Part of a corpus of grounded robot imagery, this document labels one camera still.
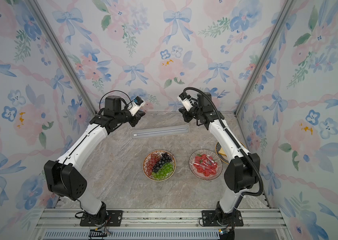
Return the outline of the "cream plastic wrap dispenser box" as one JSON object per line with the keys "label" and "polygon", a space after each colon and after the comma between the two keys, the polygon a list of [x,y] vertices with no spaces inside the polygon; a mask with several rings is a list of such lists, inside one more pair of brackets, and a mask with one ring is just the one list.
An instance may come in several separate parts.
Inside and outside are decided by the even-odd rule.
{"label": "cream plastic wrap dispenser box", "polygon": [[189,125],[171,126],[164,128],[154,128],[145,130],[136,130],[131,132],[131,138],[133,140],[156,138],[163,136],[173,136],[180,134],[188,134],[190,132]]}

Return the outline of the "dark blue yellow-rimmed plate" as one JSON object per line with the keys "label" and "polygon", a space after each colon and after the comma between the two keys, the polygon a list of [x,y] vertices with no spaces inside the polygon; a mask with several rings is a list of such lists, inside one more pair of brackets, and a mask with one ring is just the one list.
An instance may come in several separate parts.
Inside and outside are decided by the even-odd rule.
{"label": "dark blue yellow-rimmed plate", "polygon": [[228,158],[225,155],[224,150],[222,149],[220,143],[216,143],[216,147],[215,147],[215,152],[216,154],[219,156],[220,160],[225,163],[225,164],[229,164]]}

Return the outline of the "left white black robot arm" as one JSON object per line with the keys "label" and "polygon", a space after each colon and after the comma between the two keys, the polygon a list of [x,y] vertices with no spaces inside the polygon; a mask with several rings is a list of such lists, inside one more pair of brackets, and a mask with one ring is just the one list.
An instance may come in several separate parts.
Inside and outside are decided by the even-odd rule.
{"label": "left white black robot arm", "polygon": [[105,98],[105,106],[91,119],[85,132],[63,155],[55,161],[47,161],[44,172],[48,190],[60,197],[67,197],[80,204],[82,217],[96,226],[103,226],[109,219],[106,204],[87,189],[87,180],[81,174],[84,163],[97,145],[122,124],[135,127],[145,115],[141,108],[145,101],[137,96],[126,102],[119,96]]}

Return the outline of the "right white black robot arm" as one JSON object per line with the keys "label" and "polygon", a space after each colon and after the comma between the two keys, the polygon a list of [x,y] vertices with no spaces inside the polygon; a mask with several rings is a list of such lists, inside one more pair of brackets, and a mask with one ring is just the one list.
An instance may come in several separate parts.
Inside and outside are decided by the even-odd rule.
{"label": "right white black robot arm", "polygon": [[221,226],[234,227],[238,208],[245,196],[258,197],[263,194],[264,184],[260,175],[260,157],[247,150],[233,134],[222,113],[212,101],[210,93],[196,88],[185,88],[178,96],[183,104],[179,112],[184,121],[195,119],[217,139],[225,151],[229,164],[224,173],[226,190],[217,203],[216,218]]}

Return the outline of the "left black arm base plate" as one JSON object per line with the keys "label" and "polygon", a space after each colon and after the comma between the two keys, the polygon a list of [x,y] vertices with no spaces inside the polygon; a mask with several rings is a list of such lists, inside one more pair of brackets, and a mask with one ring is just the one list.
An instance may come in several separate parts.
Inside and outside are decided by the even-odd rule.
{"label": "left black arm base plate", "polygon": [[123,219],[122,210],[106,210],[100,211],[97,215],[91,215],[85,211],[75,214],[80,220],[81,227],[120,227]]}

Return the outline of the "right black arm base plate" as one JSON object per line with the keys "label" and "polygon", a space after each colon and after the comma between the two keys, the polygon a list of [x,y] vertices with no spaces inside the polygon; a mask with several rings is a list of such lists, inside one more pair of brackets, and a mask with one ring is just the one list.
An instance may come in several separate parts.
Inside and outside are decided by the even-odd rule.
{"label": "right black arm base plate", "polygon": [[203,210],[201,211],[202,225],[204,227],[243,227],[243,217],[239,210],[226,214],[220,210]]}

